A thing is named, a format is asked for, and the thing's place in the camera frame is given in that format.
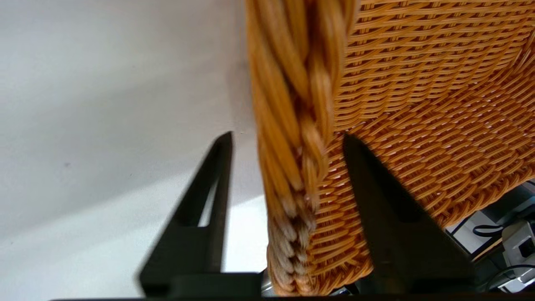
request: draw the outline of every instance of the metal part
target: metal part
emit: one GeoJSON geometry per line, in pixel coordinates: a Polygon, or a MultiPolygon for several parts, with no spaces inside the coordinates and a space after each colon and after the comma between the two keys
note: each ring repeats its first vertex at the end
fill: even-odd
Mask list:
{"type": "MultiPolygon", "coordinates": [[[[535,235],[529,221],[519,220],[502,232],[503,256],[508,266],[535,265],[535,235]]],[[[516,278],[499,286],[510,292],[518,292],[535,281],[535,269],[518,268],[516,278]]]]}
{"type": "Polygon", "coordinates": [[[482,209],[495,224],[508,226],[518,218],[535,212],[535,186],[529,181],[504,194],[497,202],[482,209]]]}
{"type": "Polygon", "coordinates": [[[268,270],[265,269],[261,272],[262,274],[262,286],[260,288],[260,291],[262,293],[262,297],[275,297],[277,294],[275,294],[275,291],[273,290],[273,284],[271,283],[271,279],[269,278],[268,270]]]}
{"type": "Polygon", "coordinates": [[[261,276],[221,274],[232,134],[213,143],[139,275],[147,297],[259,297],[261,276]],[[199,222],[213,197],[210,221],[199,222]]]}
{"type": "Polygon", "coordinates": [[[474,268],[367,146],[343,141],[378,292],[471,292],[474,268]]]}

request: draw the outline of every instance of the frayed wicker strands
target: frayed wicker strands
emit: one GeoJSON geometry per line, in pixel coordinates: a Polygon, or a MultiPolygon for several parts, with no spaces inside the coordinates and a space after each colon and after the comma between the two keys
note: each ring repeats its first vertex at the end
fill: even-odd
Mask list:
{"type": "Polygon", "coordinates": [[[362,0],[353,22],[355,5],[246,1],[282,295],[326,295],[372,270],[346,132],[443,227],[535,176],[534,1],[362,0]]]}

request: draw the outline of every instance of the black cable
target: black cable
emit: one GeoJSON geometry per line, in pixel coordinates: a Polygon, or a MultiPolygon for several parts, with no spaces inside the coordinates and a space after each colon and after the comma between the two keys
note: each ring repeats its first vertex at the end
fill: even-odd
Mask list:
{"type": "Polygon", "coordinates": [[[497,235],[501,235],[503,231],[503,227],[500,225],[479,225],[475,226],[472,230],[472,232],[480,237],[494,237],[497,235]],[[490,229],[499,229],[498,231],[494,232],[481,232],[480,230],[490,230],[490,229]]]}
{"type": "Polygon", "coordinates": [[[487,285],[485,286],[485,291],[489,291],[491,289],[492,282],[494,281],[494,279],[496,279],[496,277],[501,276],[501,275],[507,273],[510,270],[514,270],[514,269],[518,269],[518,268],[535,268],[535,265],[514,265],[514,266],[506,267],[505,269],[503,269],[503,270],[497,272],[496,274],[494,274],[488,280],[487,285]]]}
{"type": "Polygon", "coordinates": [[[457,231],[459,231],[459,229],[464,226],[464,224],[466,224],[466,222],[468,222],[468,220],[473,216],[473,213],[470,214],[469,216],[467,216],[467,218],[465,218],[464,220],[462,220],[456,227],[455,229],[453,229],[453,231],[450,232],[451,235],[455,235],[457,233],[457,231]]]}

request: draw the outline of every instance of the orange wicker weave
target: orange wicker weave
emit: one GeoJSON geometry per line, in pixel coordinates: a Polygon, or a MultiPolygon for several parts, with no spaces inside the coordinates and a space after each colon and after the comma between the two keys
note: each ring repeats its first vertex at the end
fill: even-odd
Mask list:
{"type": "Polygon", "coordinates": [[[246,7],[279,294],[326,295],[372,270],[344,133],[443,227],[535,176],[535,1],[246,7]]]}

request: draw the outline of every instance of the white wall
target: white wall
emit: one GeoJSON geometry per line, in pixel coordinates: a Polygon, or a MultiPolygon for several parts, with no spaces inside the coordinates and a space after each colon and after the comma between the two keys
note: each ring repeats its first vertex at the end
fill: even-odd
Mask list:
{"type": "Polygon", "coordinates": [[[225,269],[263,269],[241,5],[0,2],[2,298],[136,296],[143,256],[227,130],[225,269]]]}

